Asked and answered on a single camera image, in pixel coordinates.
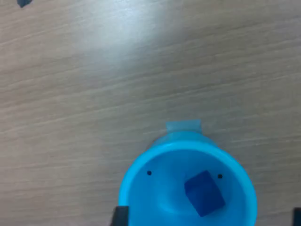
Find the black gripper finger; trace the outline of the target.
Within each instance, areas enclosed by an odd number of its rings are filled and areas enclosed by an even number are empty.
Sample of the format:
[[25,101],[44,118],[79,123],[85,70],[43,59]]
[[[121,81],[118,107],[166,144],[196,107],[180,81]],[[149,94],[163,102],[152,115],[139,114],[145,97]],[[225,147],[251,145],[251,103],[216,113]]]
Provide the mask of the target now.
[[129,223],[129,207],[117,206],[114,209],[110,226],[128,226]]
[[293,226],[301,226],[301,208],[293,209]]

